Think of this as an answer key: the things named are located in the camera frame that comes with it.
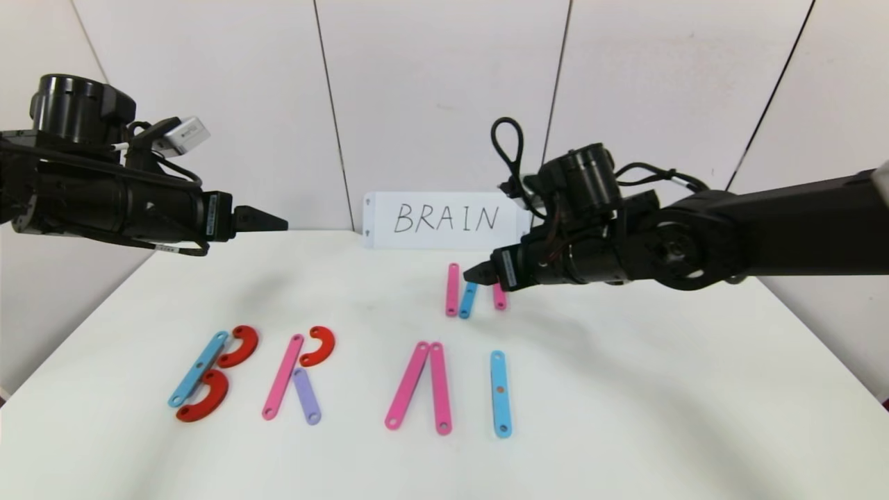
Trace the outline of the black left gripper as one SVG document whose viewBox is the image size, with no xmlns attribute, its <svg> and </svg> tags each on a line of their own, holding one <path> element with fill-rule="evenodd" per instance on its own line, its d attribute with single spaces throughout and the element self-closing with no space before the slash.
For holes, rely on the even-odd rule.
<svg viewBox="0 0 889 500">
<path fill-rule="evenodd" d="M 286 219 L 251 206 L 233 209 L 231 230 L 231 194 L 171 175 L 125 175 L 121 190 L 121 234 L 134 240 L 225 242 L 232 233 L 289 230 Z"/>
</svg>

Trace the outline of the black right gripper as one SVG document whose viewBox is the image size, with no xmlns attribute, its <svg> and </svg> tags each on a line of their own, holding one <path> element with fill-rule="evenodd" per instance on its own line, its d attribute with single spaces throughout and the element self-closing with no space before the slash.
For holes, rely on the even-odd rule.
<svg viewBox="0 0 889 500">
<path fill-rule="evenodd" d="M 538 285 L 574 284 L 569 247 L 553 247 L 546 238 L 524 236 L 514 246 L 494 250 L 485 260 L 463 272 L 464 281 L 476 284 L 497 282 L 507 292 Z"/>
</svg>

